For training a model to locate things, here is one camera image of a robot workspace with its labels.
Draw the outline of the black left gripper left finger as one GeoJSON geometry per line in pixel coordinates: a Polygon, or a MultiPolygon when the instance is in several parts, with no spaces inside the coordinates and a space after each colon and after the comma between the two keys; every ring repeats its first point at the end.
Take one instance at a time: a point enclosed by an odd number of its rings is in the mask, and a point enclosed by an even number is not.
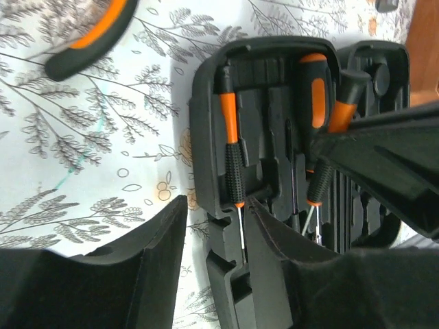
{"type": "Polygon", "coordinates": [[[85,256],[1,250],[1,327],[171,328],[186,222],[180,195],[85,256]]]}

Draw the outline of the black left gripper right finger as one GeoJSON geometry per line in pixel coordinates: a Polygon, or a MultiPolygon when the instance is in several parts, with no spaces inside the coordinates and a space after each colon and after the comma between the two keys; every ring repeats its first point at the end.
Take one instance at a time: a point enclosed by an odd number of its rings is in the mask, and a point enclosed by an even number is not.
{"type": "Polygon", "coordinates": [[[438,250],[338,254],[246,200],[245,235],[258,328],[437,328],[438,250]]]}

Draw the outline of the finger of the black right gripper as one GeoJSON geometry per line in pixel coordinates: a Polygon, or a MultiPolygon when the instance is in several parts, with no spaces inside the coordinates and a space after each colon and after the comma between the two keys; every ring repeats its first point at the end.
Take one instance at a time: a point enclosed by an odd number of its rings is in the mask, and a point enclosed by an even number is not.
{"type": "Polygon", "coordinates": [[[417,233],[438,239],[438,103],[355,120],[329,156],[417,233]]]}

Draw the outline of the small orange black screwdriver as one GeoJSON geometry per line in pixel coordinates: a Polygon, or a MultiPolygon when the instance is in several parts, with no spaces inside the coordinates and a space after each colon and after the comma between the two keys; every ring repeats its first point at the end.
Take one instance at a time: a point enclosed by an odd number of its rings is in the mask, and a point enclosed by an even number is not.
{"type": "Polygon", "coordinates": [[[321,207],[324,194],[333,177],[334,162],[329,156],[336,146],[336,138],[348,130],[357,109],[359,99],[371,76],[364,71],[343,70],[340,73],[340,84],[336,88],[336,98],[330,113],[325,135],[309,144],[310,150],[319,151],[316,164],[307,190],[307,203],[310,205],[307,219],[301,234],[305,235],[313,212],[321,207]]]}

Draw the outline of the large orange black screwdriver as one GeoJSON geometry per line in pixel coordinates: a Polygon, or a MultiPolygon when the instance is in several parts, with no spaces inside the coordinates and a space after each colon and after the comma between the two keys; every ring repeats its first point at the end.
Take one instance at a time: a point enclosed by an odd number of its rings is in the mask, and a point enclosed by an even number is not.
{"type": "Polygon", "coordinates": [[[331,72],[327,57],[310,53],[298,63],[297,122],[305,155],[305,170],[314,172],[316,160],[311,155],[311,142],[324,127],[330,110],[331,72]]]}

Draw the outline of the black plastic tool case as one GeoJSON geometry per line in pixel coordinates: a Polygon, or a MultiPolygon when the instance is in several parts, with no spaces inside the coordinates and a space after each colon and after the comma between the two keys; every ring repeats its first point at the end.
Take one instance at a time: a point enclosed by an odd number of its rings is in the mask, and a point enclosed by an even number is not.
{"type": "Polygon", "coordinates": [[[222,328],[256,328],[250,272],[241,255],[237,209],[226,183],[227,130],[220,97],[235,95],[236,154],[244,189],[296,231],[305,224],[311,175],[310,133],[297,119],[313,114],[311,92],[325,99],[316,123],[325,125],[343,69],[371,76],[356,111],[362,118],[410,103],[410,58],[398,43],[364,40],[337,50],[322,38],[256,37],[228,42],[195,72],[189,101],[195,191],[207,213],[206,268],[222,328]]]}

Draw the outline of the orange handled tool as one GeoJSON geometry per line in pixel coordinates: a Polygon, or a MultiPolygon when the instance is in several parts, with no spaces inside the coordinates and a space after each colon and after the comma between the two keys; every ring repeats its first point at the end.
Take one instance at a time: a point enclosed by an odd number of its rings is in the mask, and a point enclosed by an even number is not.
{"type": "Polygon", "coordinates": [[[285,146],[288,160],[290,162],[290,171],[292,179],[292,228],[295,231],[300,229],[300,216],[297,207],[296,198],[296,178],[295,178],[295,167],[294,167],[294,148],[292,145],[292,125],[289,119],[285,122],[285,146]]]}

